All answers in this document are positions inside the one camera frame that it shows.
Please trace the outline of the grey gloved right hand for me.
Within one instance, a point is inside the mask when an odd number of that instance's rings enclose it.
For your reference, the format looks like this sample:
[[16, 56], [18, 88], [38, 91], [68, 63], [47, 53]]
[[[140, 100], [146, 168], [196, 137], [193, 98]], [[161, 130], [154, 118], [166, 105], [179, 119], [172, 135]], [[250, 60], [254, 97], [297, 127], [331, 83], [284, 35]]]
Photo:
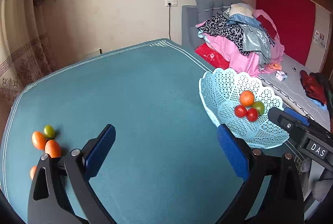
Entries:
[[332, 187], [332, 173], [309, 158], [301, 162], [299, 172], [304, 200], [312, 194], [316, 201], [323, 202]]

